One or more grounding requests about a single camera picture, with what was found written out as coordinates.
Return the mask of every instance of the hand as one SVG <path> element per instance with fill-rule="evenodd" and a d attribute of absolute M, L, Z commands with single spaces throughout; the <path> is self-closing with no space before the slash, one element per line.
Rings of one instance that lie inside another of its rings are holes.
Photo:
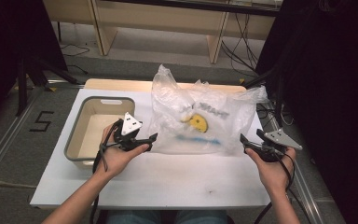
<path fill-rule="evenodd" d="M 112 125 L 113 124 L 103 129 L 103 137 L 101 143 L 108 135 L 109 130 L 112 128 Z M 109 136 L 108 143 L 113 143 L 113 134 Z M 120 174 L 133 158 L 145 152 L 148 149 L 148 147 L 149 147 L 148 144 L 144 144 L 127 152 L 117 147 L 109 147 L 103 154 L 108 167 L 107 171 L 104 170 L 103 160 L 100 160 L 100 163 L 98 164 L 95 173 L 99 175 L 103 175 L 105 178 L 110 180 L 114 176 Z"/>
<path fill-rule="evenodd" d="M 278 162 L 265 162 L 261 160 L 258 154 L 250 148 L 246 148 L 246 153 L 257 165 L 261 183 L 263 183 L 268 194 L 271 195 L 275 192 L 285 193 L 289 178 L 281 164 Z M 287 148 L 286 154 L 293 160 L 296 158 L 296 151 L 292 147 Z M 287 156 L 283 156 L 282 162 L 291 174 L 293 172 L 292 161 Z"/>

